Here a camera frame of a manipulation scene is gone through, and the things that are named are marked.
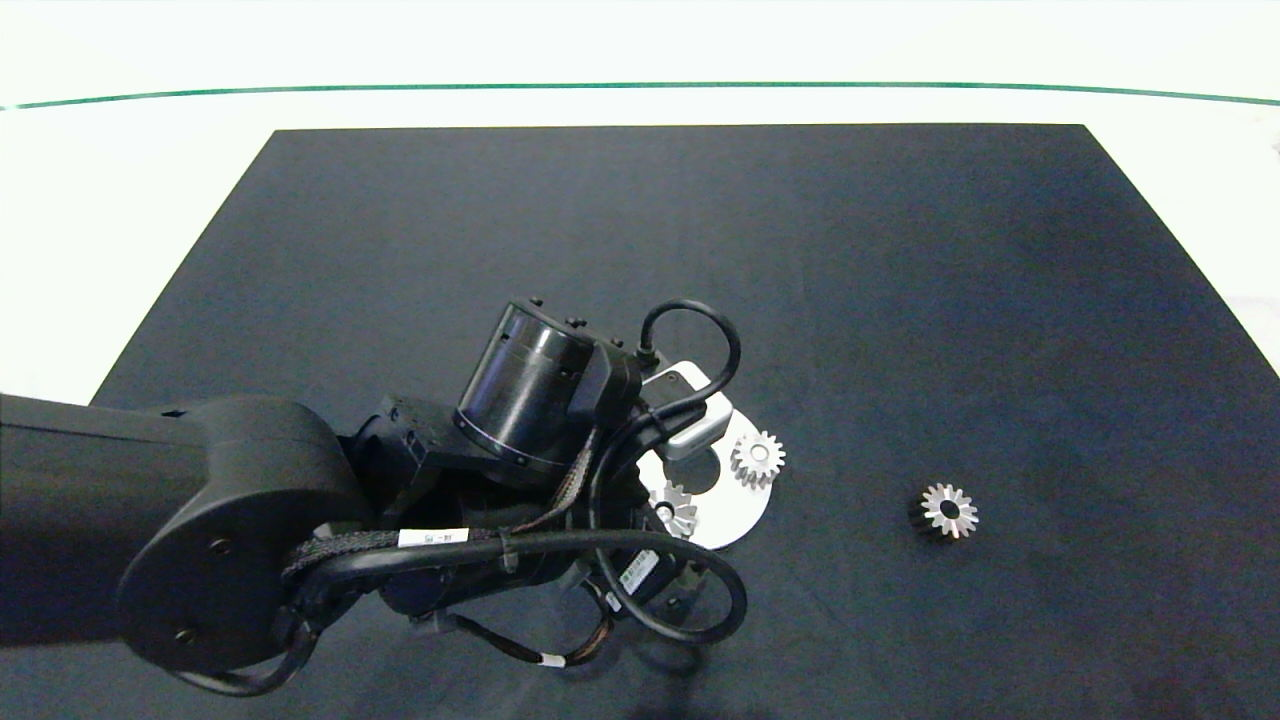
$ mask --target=metal gear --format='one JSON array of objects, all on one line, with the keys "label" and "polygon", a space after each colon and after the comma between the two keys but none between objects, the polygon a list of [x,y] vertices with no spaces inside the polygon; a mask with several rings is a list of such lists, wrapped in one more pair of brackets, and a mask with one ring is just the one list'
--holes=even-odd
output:
[{"label": "metal gear", "polygon": [[786,465],[782,443],[769,433],[746,433],[737,438],[730,452],[730,469],[745,486],[764,487],[773,482]]},{"label": "metal gear", "polygon": [[694,534],[698,507],[694,506],[694,496],[685,492],[684,486],[672,486],[668,480],[662,489],[649,492],[649,503],[668,533],[684,539]]},{"label": "metal gear", "polygon": [[925,488],[920,493],[920,507],[923,511],[918,518],[923,532],[957,541],[978,529],[978,509],[973,505],[973,498],[950,483]]}]

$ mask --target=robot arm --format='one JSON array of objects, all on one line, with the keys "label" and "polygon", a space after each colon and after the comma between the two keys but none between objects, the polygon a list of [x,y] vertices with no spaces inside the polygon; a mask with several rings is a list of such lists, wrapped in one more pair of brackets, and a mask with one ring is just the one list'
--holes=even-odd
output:
[{"label": "robot arm", "polygon": [[[655,372],[654,322],[673,310],[724,333],[714,379]],[[742,583],[671,523],[640,460],[723,445],[731,414],[745,421],[719,395],[737,334],[686,300],[649,314],[634,354],[585,325],[512,302],[457,406],[390,396],[351,437],[273,397],[131,413],[5,396],[0,644],[122,637],[187,682],[250,696],[287,682],[370,592],[539,664],[585,662],[614,618],[684,642],[728,637]],[[602,623],[566,656],[448,611],[571,568]],[[731,611],[709,628],[644,607],[690,568],[730,591]],[[265,675],[234,673],[282,655]]]}]

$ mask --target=black cylindrical motor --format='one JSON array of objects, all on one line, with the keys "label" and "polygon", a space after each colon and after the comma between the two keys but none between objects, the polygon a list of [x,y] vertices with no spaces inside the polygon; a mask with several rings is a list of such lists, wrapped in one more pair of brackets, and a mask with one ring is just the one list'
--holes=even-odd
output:
[{"label": "black cylindrical motor", "polygon": [[532,302],[507,305],[462,395],[458,427],[504,460],[563,471],[591,429],[568,410],[594,348],[589,334]]}]

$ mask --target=cable tie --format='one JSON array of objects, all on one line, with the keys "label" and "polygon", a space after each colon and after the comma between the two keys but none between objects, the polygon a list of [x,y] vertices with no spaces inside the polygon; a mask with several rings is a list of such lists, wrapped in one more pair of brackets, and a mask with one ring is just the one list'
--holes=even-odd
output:
[{"label": "cable tie", "polygon": [[512,552],[511,550],[511,530],[507,528],[499,529],[498,542],[502,543],[502,571],[508,575],[515,575],[516,569],[520,568],[520,555]]}]

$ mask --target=gear hole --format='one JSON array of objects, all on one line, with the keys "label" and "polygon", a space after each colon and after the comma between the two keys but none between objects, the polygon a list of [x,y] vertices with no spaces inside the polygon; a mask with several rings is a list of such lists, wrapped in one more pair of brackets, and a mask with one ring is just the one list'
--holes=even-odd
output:
[{"label": "gear hole", "polygon": [[663,462],[662,470],[672,486],[684,486],[689,495],[701,495],[719,480],[719,456],[708,447],[684,460]]}]

